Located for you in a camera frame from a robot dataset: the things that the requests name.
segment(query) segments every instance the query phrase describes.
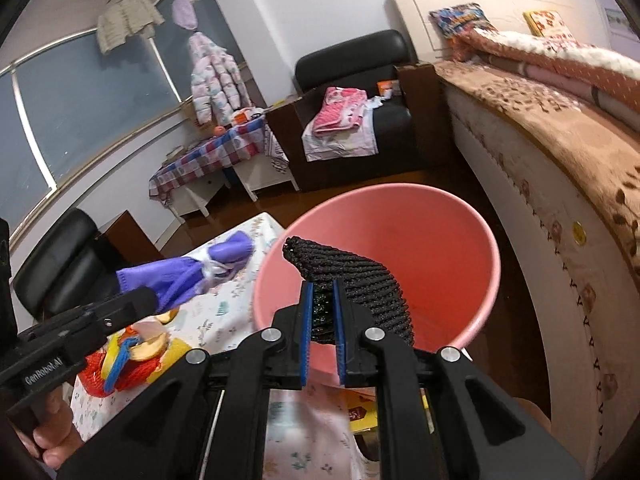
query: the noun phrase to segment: white nightstand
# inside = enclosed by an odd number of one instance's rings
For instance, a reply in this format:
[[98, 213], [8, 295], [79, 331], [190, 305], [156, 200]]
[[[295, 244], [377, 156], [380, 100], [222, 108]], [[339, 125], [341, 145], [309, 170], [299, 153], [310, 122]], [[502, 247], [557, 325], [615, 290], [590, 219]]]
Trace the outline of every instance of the white nightstand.
[[182, 215], [198, 209], [204, 216], [209, 216], [207, 203], [223, 186], [231, 187], [222, 170], [201, 176], [197, 180], [171, 190], [169, 209], [180, 222], [184, 222]]
[[243, 160], [235, 164], [234, 171], [238, 175], [240, 182], [242, 182], [244, 189], [251, 197], [251, 200], [254, 202], [258, 200], [254, 191], [282, 182], [290, 182], [296, 191], [300, 191], [289, 168], [286, 169], [285, 173], [280, 173], [273, 167], [270, 158], [263, 153], [259, 153], [258, 155], [252, 156], [249, 160]]

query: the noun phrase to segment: white headboard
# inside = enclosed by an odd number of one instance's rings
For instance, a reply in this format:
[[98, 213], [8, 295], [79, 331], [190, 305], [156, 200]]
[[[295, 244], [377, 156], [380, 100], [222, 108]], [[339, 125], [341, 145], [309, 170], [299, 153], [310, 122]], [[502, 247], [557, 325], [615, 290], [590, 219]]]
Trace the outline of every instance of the white headboard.
[[583, 16], [572, 0], [395, 0], [404, 24], [414, 43], [420, 61], [435, 62], [447, 59], [450, 48], [429, 16], [430, 10], [475, 2], [498, 30], [516, 30], [530, 34], [522, 13], [526, 10], [557, 10], [578, 41], [586, 41]]

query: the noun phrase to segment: finger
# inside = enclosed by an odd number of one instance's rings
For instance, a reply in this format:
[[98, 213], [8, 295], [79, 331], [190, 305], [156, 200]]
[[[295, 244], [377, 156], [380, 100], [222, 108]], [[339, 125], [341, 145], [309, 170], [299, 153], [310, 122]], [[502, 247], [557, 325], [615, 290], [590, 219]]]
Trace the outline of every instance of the finger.
[[82, 442], [78, 430], [72, 428], [59, 446], [54, 449], [48, 449], [43, 453], [42, 459], [50, 468], [58, 469], [82, 444], [84, 444], [84, 442]]
[[45, 400], [45, 409], [50, 415], [55, 415], [59, 412], [62, 404], [62, 386], [60, 386], [47, 395], [47, 399]]
[[33, 430], [33, 439], [42, 449], [58, 446], [71, 431], [74, 414], [71, 408], [63, 403], [55, 415], [51, 415], [43, 425]]

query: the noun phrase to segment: purple hat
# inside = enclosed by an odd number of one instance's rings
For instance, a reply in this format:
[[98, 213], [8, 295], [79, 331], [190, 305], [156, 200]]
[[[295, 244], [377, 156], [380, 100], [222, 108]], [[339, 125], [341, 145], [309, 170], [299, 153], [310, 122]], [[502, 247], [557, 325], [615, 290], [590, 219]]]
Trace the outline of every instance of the purple hat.
[[187, 30], [196, 30], [198, 28], [198, 19], [191, 0], [174, 0], [171, 8], [176, 25]]

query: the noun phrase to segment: wooden floor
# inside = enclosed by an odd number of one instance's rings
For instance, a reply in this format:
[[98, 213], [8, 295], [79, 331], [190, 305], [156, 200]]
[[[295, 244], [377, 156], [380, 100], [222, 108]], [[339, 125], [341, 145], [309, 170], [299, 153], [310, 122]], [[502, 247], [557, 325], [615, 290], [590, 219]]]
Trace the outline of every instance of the wooden floor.
[[397, 174], [352, 186], [295, 192], [290, 184], [282, 184], [258, 192], [255, 203], [240, 186], [223, 189], [208, 205], [209, 219], [200, 213], [186, 217], [186, 223], [168, 241], [162, 254], [167, 257], [184, 254], [263, 211], [287, 227], [331, 197], [383, 182], [415, 182], [452, 192], [471, 204], [489, 224], [500, 249], [500, 290], [491, 316], [468, 351], [476, 365], [509, 394], [535, 402], [550, 416], [545, 354], [526, 282], [497, 214], [462, 156], [453, 168]]

